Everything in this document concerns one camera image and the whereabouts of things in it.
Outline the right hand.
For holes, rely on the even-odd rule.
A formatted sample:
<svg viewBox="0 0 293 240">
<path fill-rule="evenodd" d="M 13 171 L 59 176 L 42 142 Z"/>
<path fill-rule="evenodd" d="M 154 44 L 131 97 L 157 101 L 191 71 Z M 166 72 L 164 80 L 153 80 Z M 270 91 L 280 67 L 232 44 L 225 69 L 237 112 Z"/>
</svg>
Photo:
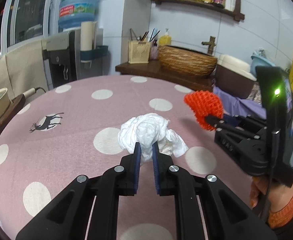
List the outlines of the right hand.
<svg viewBox="0 0 293 240">
<path fill-rule="evenodd" d="M 251 192 L 249 196 L 251 207 L 258 204 L 258 196 L 260 193 L 266 194 L 268 189 L 268 179 L 265 177 L 253 177 L 251 184 Z M 270 187 L 268 200 L 271 202 L 271 211 L 276 213 L 282 210 L 293 197 L 293 184 L 287 187 L 281 184 L 273 184 Z"/>
</svg>

